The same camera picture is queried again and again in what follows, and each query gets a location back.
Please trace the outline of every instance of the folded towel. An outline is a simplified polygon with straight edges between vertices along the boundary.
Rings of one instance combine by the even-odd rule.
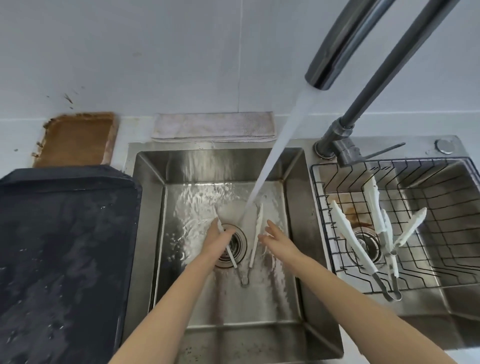
[[[276,139],[271,112],[157,114],[152,139],[159,142],[265,142]]]

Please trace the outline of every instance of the sink basin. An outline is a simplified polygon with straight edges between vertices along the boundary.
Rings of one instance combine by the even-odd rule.
[[[479,346],[480,192],[478,173],[470,159],[378,160],[346,168],[323,163],[312,171],[336,274],[393,309],[441,348]],[[399,302],[388,303],[383,298],[339,235],[328,210],[336,200],[354,230],[367,235],[368,254],[376,259],[382,279],[390,287],[362,192],[373,175],[395,236],[402,233],[412,213],[428,208],[425,222],[398,250],[403,294]]]
[[[222,209],[241,209],[270,152],[255,143],[154,148],[164,150],[142,151],[131,161],[143,195],[123,339],[200,252],[215,208],[221,217]],[[304,148],[284,150],[257,201],[264,205],[265,219],[329,267]],[[231,216],[223,222],[235,224]],[[237,224],[234,243],[243,246],[232,250],[240,252],[241,275],[247,274],[256,218],[254,208]],[[261,245],[249,279],[242,287],[233,268],[215,267],[193,310],[177,363],[292,363],[343,356],[336,321]]]

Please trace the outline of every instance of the sink button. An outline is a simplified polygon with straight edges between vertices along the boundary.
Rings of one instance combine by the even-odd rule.
[[[453,152],[455,152],[454,144],[446,139],[435,140],[435,148],[443,154],[452,154]]]

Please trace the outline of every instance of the person's left hand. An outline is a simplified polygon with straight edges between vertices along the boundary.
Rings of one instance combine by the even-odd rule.
[[[220,258],[225,251],[235,229],[228,229],[224,232],[218,230],[218,218],[213,219],[210,227],[207,230],[202,251],[200,254],[211,255],[215,260]]]

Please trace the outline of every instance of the wall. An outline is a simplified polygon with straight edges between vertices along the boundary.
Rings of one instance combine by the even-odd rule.
[[[17,0],[0,12],[0,119],[287,114],[347,0]],[[426,0],[397,0],[314,113],[342,113]],[[479,110],[480,1],[462,0],[369,112]]]

